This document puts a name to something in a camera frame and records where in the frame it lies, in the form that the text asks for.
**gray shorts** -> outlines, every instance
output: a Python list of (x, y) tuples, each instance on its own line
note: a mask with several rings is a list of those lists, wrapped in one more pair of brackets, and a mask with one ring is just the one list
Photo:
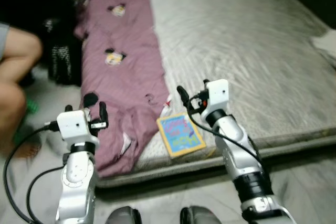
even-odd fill
[(5, 51), (8, 30), (9, 25), (0, 22), (0, 60), (2, 59), (3, 53)]

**children's book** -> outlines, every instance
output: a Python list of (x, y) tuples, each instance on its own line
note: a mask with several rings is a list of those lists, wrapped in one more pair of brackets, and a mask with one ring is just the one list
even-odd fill
[(157, 119), (164, 144), (171, 157), (205, 148), (205, 143), (187, 113)]

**gray mattress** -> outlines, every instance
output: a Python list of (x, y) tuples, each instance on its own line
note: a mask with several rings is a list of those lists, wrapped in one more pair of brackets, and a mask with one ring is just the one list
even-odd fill
[[(335, 70), (311, 46), (325, 25), (296, 0), (152, 0), (156, 32), (173, 96), (202, 80), (227, 79), (230, 112), (263, 157), (336, 143)], [(100, 187), (136, 183), (222, 165), (214, 138), (207, 148), (170, 159), (160, 134), (133, 172), (102, 179)]]

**person's leg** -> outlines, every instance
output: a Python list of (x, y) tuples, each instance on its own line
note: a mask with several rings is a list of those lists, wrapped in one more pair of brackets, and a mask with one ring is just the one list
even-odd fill
[[(0, 82), (0, 154), (7, 156), (14, 148), (13, 137), (26, 112), (26, 98), (15, 83)], [(35, 156), (39, 146), (25, 143), (16, 157)]]
[(41, 55), (42, 44), (37, 36), (10, 27), (0, 62), (0, 81), (19, 83)]

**green object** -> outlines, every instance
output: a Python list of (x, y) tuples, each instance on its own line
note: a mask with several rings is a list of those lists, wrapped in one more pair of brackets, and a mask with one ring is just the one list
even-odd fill
[(16, 130), (16, 133), (14, 135), (13, 141), (15, 143), (15, 145), (19, 144), (22, 141), (22, 136), (21, 134), (18, 132), (21, 128), (21, 125), (23, 124), (23, 122), (26, 120), (27, 115), (29, 114), (35, 114), (38, 111), (38, 105), (36, 102), (34, 102), (31, 99), (27, 99), (27, 109), (26, 109), (26, 115), (24, 116), (24, 118), (22, 119), (19, 127)]

